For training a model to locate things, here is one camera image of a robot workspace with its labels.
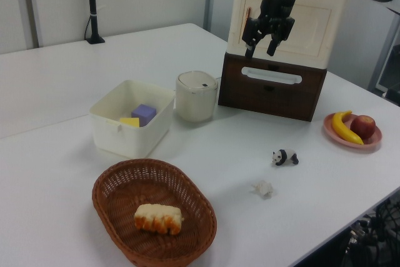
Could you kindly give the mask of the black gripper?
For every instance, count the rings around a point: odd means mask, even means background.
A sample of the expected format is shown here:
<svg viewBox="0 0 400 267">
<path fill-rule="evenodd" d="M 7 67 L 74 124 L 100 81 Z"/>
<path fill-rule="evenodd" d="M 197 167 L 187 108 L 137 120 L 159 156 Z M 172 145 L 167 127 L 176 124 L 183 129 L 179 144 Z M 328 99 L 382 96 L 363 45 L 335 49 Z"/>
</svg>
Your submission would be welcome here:
<svg viewBox="0 0 400 267">
<path fill-rule="evenodd" d="M 274 56 L 281 41 L 285 41 L 294 25 L 290 16 L 295 0 L 262 0 L 258 18 L 248 18 L 242 34 L 246 43 L 245 57 L 254 56 L 256 45 L 265 36 L 270 35 L 271 41 L 266 53 Z"/>
</svg>

